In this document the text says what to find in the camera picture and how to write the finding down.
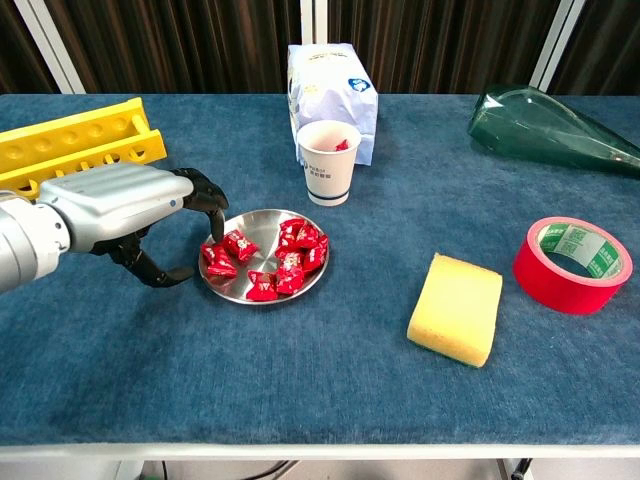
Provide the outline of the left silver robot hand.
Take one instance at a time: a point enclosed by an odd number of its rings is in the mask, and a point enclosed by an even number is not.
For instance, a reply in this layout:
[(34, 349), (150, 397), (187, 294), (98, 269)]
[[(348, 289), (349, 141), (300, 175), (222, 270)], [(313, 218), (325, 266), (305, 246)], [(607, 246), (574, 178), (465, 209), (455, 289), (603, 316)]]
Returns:
[(190, 267), (163, 270), (142, 250), (141, 239), (155, 223), (188, 209), (207, 215), (211, 236), (224, 236), (222, 189), (195, 168), (163, 170), (117, 163), (41, 184), (37, 203), (56, 211), (70, 235), (73, 253), (109, 255), (143, 284), (168, 288), (193, 275)]

